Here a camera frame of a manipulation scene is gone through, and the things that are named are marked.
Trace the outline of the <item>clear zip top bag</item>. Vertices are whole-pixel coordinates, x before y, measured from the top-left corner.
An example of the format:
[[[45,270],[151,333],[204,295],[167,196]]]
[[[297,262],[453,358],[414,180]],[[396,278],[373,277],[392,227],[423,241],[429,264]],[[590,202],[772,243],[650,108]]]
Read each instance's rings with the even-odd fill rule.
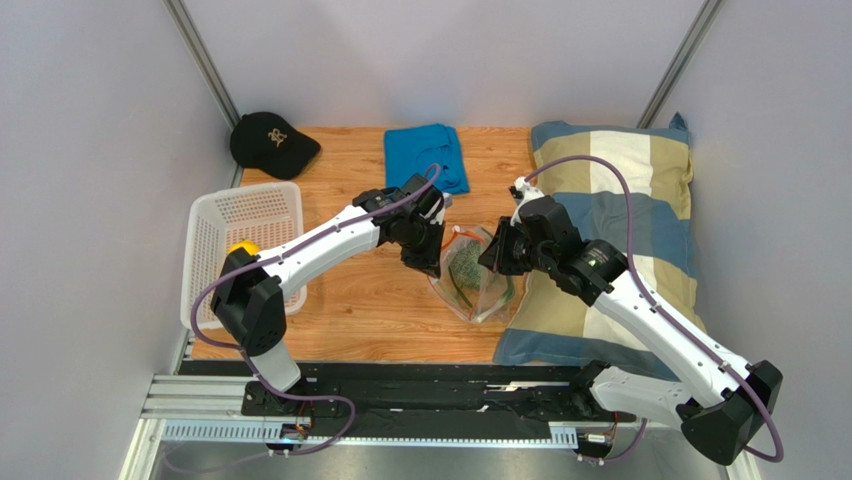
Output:
[[[455,225],[440,250],[440,277],[428,278],[434,294],[458,318],[472,324],[508,322],[517,289],[513,277],[478,263],[493,240],[482,226]]]

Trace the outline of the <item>yellow fake pear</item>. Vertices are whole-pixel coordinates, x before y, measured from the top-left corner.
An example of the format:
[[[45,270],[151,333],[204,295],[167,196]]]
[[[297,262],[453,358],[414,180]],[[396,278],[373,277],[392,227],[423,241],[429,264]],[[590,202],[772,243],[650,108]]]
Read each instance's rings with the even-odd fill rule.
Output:
[[[240,241],[240,242],[232,245],[228,249],[228,254],[234,253],[238,250],[244,250],[248,255],[254,256],[254,255],[257,255],[261,251],[261,248],[256,243],[254,243],[250,240],[243,240],[243,241]]]

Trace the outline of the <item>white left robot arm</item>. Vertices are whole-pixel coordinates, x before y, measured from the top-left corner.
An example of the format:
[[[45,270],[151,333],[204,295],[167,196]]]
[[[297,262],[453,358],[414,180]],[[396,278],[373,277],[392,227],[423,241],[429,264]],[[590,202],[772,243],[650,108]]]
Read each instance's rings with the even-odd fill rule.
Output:
[[[208,301],[259,381],[286,393],[302,377],[284,341],[286,300],[328,270],[387,243],[399,246],[405,267],[439,277],[451,204],[451,195],[420,174],[400,188],[364,191],[330,220],[283,245],[256,253],[236,248],[199,298]]]

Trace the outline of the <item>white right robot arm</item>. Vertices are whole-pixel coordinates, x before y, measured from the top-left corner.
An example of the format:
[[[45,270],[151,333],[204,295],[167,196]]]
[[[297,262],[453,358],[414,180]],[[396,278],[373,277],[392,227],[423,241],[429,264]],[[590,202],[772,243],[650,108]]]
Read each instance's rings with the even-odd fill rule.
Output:
[[[513,196],[517,207],[499,220],[480,264],[509,276],[544,274],[561,292],[625,327],[676,376],[663,381],[593,361],[579,385],[600,407],[677,428],[719,465],[731,465],[743,452],[773,463],[784,459],[772,418],[783,384],[777,366],[750,362],[693,325],[651,289],[631,257],[606,241],[582,239],[551,196]]]

